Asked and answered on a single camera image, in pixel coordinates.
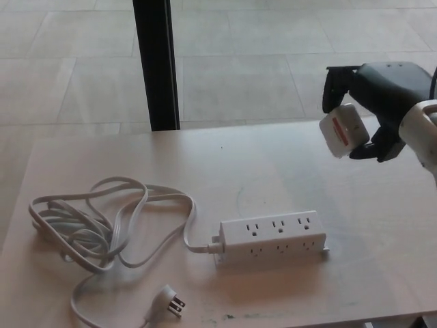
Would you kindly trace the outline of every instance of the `outlet socket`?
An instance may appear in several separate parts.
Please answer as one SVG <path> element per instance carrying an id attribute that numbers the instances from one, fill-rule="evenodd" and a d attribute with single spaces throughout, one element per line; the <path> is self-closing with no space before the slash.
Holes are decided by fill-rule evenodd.
<path id="1" fill-rule="evenodd" d="M 223 221 L 219 235 L 225 252 L 220 264 L 284 260 L 327 251 L 326 233 L 315 211 Z"/>

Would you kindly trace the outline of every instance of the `tiled floor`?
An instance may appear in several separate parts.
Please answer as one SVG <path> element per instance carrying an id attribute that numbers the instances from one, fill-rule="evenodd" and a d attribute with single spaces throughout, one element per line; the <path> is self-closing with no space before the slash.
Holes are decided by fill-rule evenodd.
<path id="1" fill-rule="evenodd" d="M 172 10 L 182 128 L 318 119 L 327 65 L 437 66 L 437 0 Z M 0 249 L 36 139 L 149 130 L 131 0 L 0 0 Z"/>

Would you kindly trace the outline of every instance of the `black pole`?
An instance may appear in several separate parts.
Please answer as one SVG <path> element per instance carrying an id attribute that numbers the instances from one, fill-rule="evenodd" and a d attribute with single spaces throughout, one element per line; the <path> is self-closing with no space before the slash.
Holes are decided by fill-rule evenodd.
<path id="1" fill-rule="evenodd" d="M 152 131 L 180 129 L 170 0 L 133 0 Z"/>

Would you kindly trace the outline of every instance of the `table surface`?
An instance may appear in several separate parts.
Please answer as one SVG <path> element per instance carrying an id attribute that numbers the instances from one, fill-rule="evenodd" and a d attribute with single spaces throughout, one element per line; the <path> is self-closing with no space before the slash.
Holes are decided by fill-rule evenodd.
<path id="1" fill-rule="evenodd" d="M 192 244 L 209 242 L 222 220 L 317 210 L 330 256 L 217 271 L 212 256 L 191 254 L 179 238 L 145 268 L 117 267 L 90 287 L 80 307 L 105 327 L 139 326 L 167 283 L 187 306 L 181 321 L 165 318 L 159 327 L 300 327 L 437 310 L 433 178 L 409 149 L 383 164 L 335 159 L 318 123 L 299 122 L 38 142 L 1 254 L 4 327 L 80 327 L 69 298 L 89 273 L 39 239 L 27 206 L 39 195 L 85 192 L 108 176 L 192 195 L 199 207 Z M 128 257 L 144 257 L 183 217 L 151 209 Z"/>

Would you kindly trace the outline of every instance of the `white plug adapter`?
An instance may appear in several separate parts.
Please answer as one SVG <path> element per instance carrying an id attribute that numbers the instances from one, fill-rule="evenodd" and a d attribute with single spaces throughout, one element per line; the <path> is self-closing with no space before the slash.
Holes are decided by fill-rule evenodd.
<path id="1" fill-rule="evenodd" d="M 220 223 L 213 243 L 223 245 L 217 264 L 284 260 L 327 251 L 326 233 L 315 211 Z"/>
<path id="2" fill-rule="evenodd" d="M 369 141 L 369 133 L 353 104 L 340 105 L 319 123 L 330 152 L 338 158 Z"/>

